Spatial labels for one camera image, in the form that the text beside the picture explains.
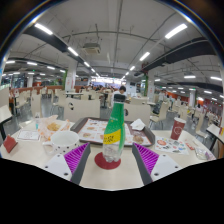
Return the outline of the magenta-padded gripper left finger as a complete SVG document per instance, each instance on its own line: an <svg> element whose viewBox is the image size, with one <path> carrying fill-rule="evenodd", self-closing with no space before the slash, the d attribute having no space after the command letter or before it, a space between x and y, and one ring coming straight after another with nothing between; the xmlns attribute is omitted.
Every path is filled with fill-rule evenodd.
<svg viewBox="0 0 224 224"><path fill-rule="evenodd" d="M43 169L79 185L89 154L90 144L86 143L65 155L56 154L44 165Z"/></svg>

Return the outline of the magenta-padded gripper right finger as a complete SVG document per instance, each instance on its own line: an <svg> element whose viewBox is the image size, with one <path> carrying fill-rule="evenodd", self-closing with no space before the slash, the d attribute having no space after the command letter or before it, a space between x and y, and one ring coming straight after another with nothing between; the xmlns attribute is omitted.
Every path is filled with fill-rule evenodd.
<svg viewBox="0 0 224 224"><path fill-rule="evenodd" d="M136 159L144 185L150 184L182 169L182 167L168 155L158 155L137 143L132 145L132 153Z"/></svg>

